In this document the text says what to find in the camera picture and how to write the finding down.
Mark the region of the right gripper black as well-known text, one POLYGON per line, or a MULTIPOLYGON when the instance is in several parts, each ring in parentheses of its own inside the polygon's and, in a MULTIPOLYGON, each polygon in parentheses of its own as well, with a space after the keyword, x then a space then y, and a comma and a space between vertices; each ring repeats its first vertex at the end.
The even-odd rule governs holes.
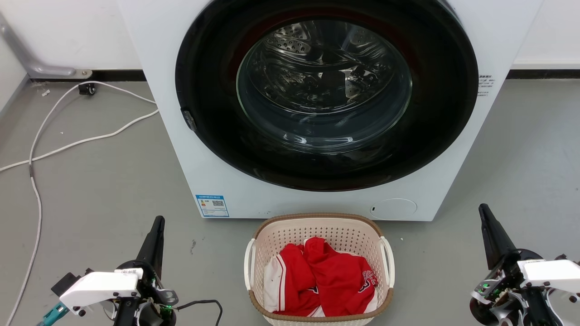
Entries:
POLYGON ((531 265, 546 260, 516 249, 488 204, 480 204, 478 212, 489 274, 472 291, 471 314, 484 326, 549 326, 551 285, 531 278, 531 265))

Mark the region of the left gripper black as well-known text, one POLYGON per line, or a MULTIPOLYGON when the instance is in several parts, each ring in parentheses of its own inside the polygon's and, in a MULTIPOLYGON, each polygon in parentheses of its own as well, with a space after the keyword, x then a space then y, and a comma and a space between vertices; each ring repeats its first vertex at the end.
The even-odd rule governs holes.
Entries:
POLYGON ((161 282, 165 218, 157 216, 153 223, 136 260, 119 266, 123 272, 141 269, 142 275, 137 277, 136 289, 131 294, 116 297, 115 326, 174 326, 176 323, 173 307, 178 303, 178 295, 161 282))

